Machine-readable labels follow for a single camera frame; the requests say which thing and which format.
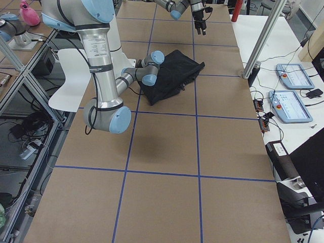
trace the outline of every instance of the wire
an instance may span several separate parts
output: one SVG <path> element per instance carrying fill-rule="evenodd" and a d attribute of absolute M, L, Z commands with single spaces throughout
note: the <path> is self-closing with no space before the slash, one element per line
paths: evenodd
<path fill-rule="evenodd" d="M 278 125 L 278 123 L 274 120 L 274 119 L 272 119 L 275 123 L 272 123 L 272 122 L 270 122 L 269 121 L 269 123 L 270 124 L 273 124 L 274 126 L 276 126 L 278 129 L 279 129 L 279 135 L 280 135 L 280 141 L 282 142 L 283 141 L 283 139 L 284 139 L 284 136 L 285 136 L 285 134 L 284 134 L 284 131 L 279 127 L 279 125 Z"/>
<path fill-rule="evenodd" d="M 28 188 L 29 188 L 29 180 L 28 180 L 27 177 L 25 177 L 24 180 L 26 180 L 26 182 L 27 182 L 27 187 L 26 187 L 26 189 L 24 190 L 24 192 L 23 192 L 22 194 L 20 194 L 20 196 L 19 196 L 18 198 L 15 198 L 15 199 L 13 200 L 11 206 L 9 206 L 9 207 L 6 208 L 6 210 L 9 209 L 9 211 L 7 211 L 7 212 L 5 213 L 5 215 L 7 215 L 7 214 L 11 211 L 11 208 L 12 208 L 14 205 L 16 205 L 16 203 L 19 201 L 19 199 L 21 199 L 22 196 L 24 196 L 24 194 L 27 193 Z"/>
<path fill-rule="evenodd" d="M 52 85 L 54 85 L 54 86 L 56 86 L 56 87 L 61 87 L 60 85 L 57 85 L 57 84 L 55 84 L 55 83 L 53 83 L 51 80 L 49 80 L 47 77 L 44 77 L 44 76 L 38 76 L 38 77 L 41 77 L 41 78 L 43 78 L 44 80 L 46 80 L 46 81 L 48 81 L 49 83 L 51 83 Z"/>
<path fill-rule="evenodd" d="M 86 59 L 86 57 L 83 55 L 83 53 L 80 51 L 80 49 L 71 41 L 69 40 L 68 38 L 64 37 L 59 31 L 57 31 L 58 34 L 64 38 L 65 40 L 67 40 L 68 42 L 70 42 L 75 48 L 76 50 L 81 54 L 81 56 L 83 57 L 83 59 L 86 61 L 87 65 L 89 66 L 89 68 L 91 67 L 89 61 Z M 90 130 L 87 131 L 87 125 L 85 127 L 85 134 L 86 135 L 89 135 L 91 133 L 91 131 L 94 129 L 94 124 L 96 123 L 96 120 L 97 120 L 97 115 L 98 115 L 98 107 L 99 107 L 99 101 L 98 101 L 98 84 L 97 84 L 97 78 L 96 78 L 96 74 L 95 73 L 92 73 L 92 76 L 93 76 L 93 79 L 94 79 L 94 83 L 95 83 L 95 90 L 96 90 L 96 107 L 95 107 L 95 117 L 94 117 L 94 120 L 93 122 L 90 120 L 89 123 L 90 123 Z"/>
<path fill-rule="evenodd" d="M 255 99 L 255 96 L 256 96 L 256 93 L 259 93 L 259 94 L 261 94 L 262 95 L 262 101 L 263 101 L 263 99 L 264 99 L 264 96 L 263 96 L 263 94 L 260 92 L 260 91 L 258 91 L 258 90 L 252 90 L 252 91 L 250 91 L 250 93 L 252 93 L 252 92 L 254 92 L 255 94 L 254 94 L 254 99 Z"/>
<path fill-rule="evenodd" d="M 324 102 L 324 100 L 322 100 L 321 102 L 315 103 L 315 104 L 310 104 L 310 105 L 305 105 L 305 106 L 313 106 L 313 105 L 318 105 L 318 104 L 320 104 L 320 103 L 323 103 L 323 102 Z"/>
<path fill-rule="evenodd" d="M 0 126 L 3 125 L 3 124 L 6 124 L 6 123 L 13 123 L 13 124 L 15 124 L 15 125 L 18 125 L 18 123 L 15 123 L 15 122 L 13 122 L 13 121 L 5 121 L 4 123 L 1 123 Z"/>
<path fill-rule="evenodd" d="M 44 185 L 45 180 L 46 180 L 46 179 L 51 175 L 51 173 L 52 173 L 52 171 L 49 172 L 49 173 L 47 174 L 47 176 L 45 176 L 45 178 L 43 179 L 43 182 L 41 183 L 40 188 L 39 188 L 39 193 L 40 193 L 40 195 L 43 195 L 43 193 L 42 193 L 42 187 L 43 187 L 43 185 Z"/>
<path fill-rule="evenodd" d="M 12 75 L 10 73 L 6 73 L 6 72 L 0 72 L 0 73 L 7 74 L 7 75 L 10 75 L 12 77 Z"/>
<path fill-rule="evenodd" d="M 133 93 L 137 94 L 137 95 L 144 95 L 144 94 L 139 94 L 137 93 L 135 90 L 133 90 L 131 87 L 128 87 Z"/>
<path fill-rule="evenodd" d="M 42 109 L 41 108 L 39 108 L 38 106 L 36 106 L 35 104 L 34 104 L 34 102 L 36 101 L 35 99 L 33 99 L 33 101 L 29 101 L 29 100 L 27 100 L 27 98 L 18 90 L 18 93 L 21 95 L 21 97 L 26 101 L 26 102 L 28 102 L 29 104 L 30 104 L 30 106 L 31 106 L 31 108 L 33 109 L 33 110 L 35 110 L 35 111 L 41 111 Z"/>
<path fill-rule="evenodd" d="M 268 60 L 270 60 L 270 59 L 275 59 L 275 58 L 279 58 L 279 57 L 286 57 L 286 56 L 290 55 L 291 53 L 294 53 L 294 52 L 298 51 L 299 48 L 300 48 L 300 46 L 298 46 L 298 48 L 297 48 L 296 50 L 294 50 L 294 51 L 292 51 L 292 52 L 289 52 L 288 54 L 286 54 L 286 55 L 284 55 L 284 56 L 269 57 L 269 58 L 267 58 L 267 59 L 265 59 L 265 60 L 263 60 L 263 61 L 261 61 L 261 62 L 266 62 L 266 61 L 268 61 Z"/>
<path fill-rule="evenodd" d="M 46 38 L 50 43 L 52 43 L 54 46 L 55 46 L 55 48 L 57 49 L 57 50 L 59 50 L 59 48 L 57 47 L 57 45 L 50 39 L 50 38 L 48 38 L 48 37 L 46 37 L 46 36 L 44 36 L 44 35 L 42 35 L 42 34 L 35 34 L 35 33 L 32 33 L 32 32 L 29 32 L 29 31 L 27 31 L 28 33 L 30 33 L 30 34 L 34 34 L 34 35 L 38 35 L 38 36 L 41 36 L 41 37 L 44 37 L 44 38 Z"/>
<path fill-rule="evenodd" d="M 314 222 L 312 229 L 310 231 L 309 237 L 308 237 L 308 241 L 307 243 L 310 243 L 310 238 L 312 237 L 313 231 L 315 229 L 316 224 L 320 221 L 320 219 L 324 218 L 324 215 L 321 215 L 320 217 L 318 217 L 318 219 L 316 219 L 316 221 Z"/>
<path fill-rule="evenodd" d="M 307 96 L 303 96 L 303 95 L 302 95 L 302 90 L 299 91 L 299 94 L 300 94 L 300 96 L 301 96 L 302 98 L 307 98 Z"/>

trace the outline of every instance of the red cylinder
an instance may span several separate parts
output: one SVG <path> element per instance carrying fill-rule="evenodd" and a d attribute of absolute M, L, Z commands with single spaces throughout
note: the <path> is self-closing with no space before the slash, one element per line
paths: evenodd
<path fill-rule="evenodd" d="M 235 4 L 235 9 L 234 9 L 234 13 L 232 16 L 232 22 L 236 22 L 239 12 L 241 11 L 242 5 L 243 5 L 243 1 L 244 0 L 237 0 L 236 4 Z"/>

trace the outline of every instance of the table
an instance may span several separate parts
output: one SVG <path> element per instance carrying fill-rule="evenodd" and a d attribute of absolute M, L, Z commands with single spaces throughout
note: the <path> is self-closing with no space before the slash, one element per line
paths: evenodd
<path fill-rule="evenodd" d="M 244 63 L 248 61 L 266 19 L 266 16 L 240 15 L 238 21 L 236 23 L 233 23 L 233 29 L 235 32 L 236 40 L 239 46 L 242 61 Z M 308 75 L 317 74 L 315 68 L 312 68 L 313 65 L 311 63 L 300 62 L 300 60 L 298 59 L 298 53 L 301 51 L 301 47 L 299 46 L 300 44 L 297 38 L 295 37 L 294 33 L 290 29 L 286 19 L 284 17 L 279 17 L 276 25 L 274 26 L 273 31 L 269 36 L 269 39 L 266 42 L 264 49 L 261 52 L 259 60 L 267 60 L 268 58 L 277 56 L 281 57 L 268 59 L 267 61 L 262 62 L 261 67 L 270 70 L 275 70 L 275 66 L 277 63 L 301 63 L 305 69 L 311 68 L 306 70 Z M 324 83 L 319 76 L 312 77 L 311 79 L 316 88 L 324 90 Z M 254 81 L 253 87 L 251 87 L 251 91 L 258 90 L 264 95 L 264 97 L 269 97 L 268 92 L 271 89 L 286 90 L 285 86 L 281 82 L 278 82 L 278 76 L 275 71 L 261 69 L 258 74 L 258 79 Z M 255 95 L 257 98 L 261 97 L 259 94 L 252 92 L 253 98 Z M 308 98 L 302 99 L 304 104 L 313 104 L 319 102 L 320 100 L 310 100 Z M 269 99 L 264 100 L 263 106 L 265 112 L 270 111 Z M 282 140 L 282 143 L 284 144 L 288 153 L 293 152 L 301 144 L 307 141 L 309 137 L 313 136 L 324 127 L 324 114 L 322 112 L 323 108 L 324 104 L 307 107 L 314 119 L 311 123 L 283 124 L 278 118 L 273 118 L 284 132 L 284 138 Z M 265 133 L 263 137 L 264 144 L 267 144 L 270 141 L 279 140 L 280 135 L 278 128 L 273 124 L 270 124 L 269 126 L 270 132 Z M 284 181 L 283 184 L 292 188 L 291 180 Z M 307 192 L 308 195 L 311 196 L 307 188 L 298 190 L 298 192 L 303 191 Z M 288 228 L 290 229 L 289 232 L 292 242 L 296 242 L 299 238 L 304 238 L 302 234 L 295 235 L 291 230 L 290 226 L 288 226 Z M 323 237 L 324 230 L 315 231 L 312 235 L 311 242 L 322 242 Z"/>
<path fill-rule="evenodd" d="M 24 242 L 290 242 L 227 8 L 206 36 L 154 3 L 123 2 L 117 23 L 129 58 L 178 49 L 206 67 L 154 106 L 125 91 L 120 135 L 84 134 L 90 85 Z"/>

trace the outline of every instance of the black fabric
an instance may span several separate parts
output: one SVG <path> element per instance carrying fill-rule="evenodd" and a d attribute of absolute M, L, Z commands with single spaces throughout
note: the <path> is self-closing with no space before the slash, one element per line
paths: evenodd
<path fill-rule="evenodd" d="M 194 81 L 205 64 L 196 63 L 179 50 L 165 56 L 160 65 L 156 83 L 149 87 L 138 82 L 151 105 L 180 93 L 182 87 Z"/>

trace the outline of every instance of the metal pole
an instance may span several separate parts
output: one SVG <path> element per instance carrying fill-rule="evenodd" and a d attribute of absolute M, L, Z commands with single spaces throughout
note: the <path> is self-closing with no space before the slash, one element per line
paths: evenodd
<path fill-rule="evenodd" d="M 15 68 L 18 71 L 22 71 L 24 68 L 24 65 L 22 62 L 18 59 L 18 57 L 15 55 L 15 53 L 10 49 L 8 44 L 2 39 L 0 36 L 0 50 L 3 52 L 3 54 L 9 59 L 9 61 L 15 66 Z"/>
<path fill-rule="evenodd" d="M 242 74 L 243 78 L 247 79 L 250 76 L 253 66 L 254 66 L 255 62 L 258 60 L 258 57 L 259 57 L 267 39 L 268 39 L 278 17 L 280 16 L 280 14 L 286 4 L 286 1 L 287 0 L 277 0 L 275 2 L 275 5 L 274 5 L 267 21 L 264 24 L 264 27 L 261 31 L 259 39 L 251 53 L 251 56 L 247 62 L 247 65 L 244 69 L 244 72 Z"/>

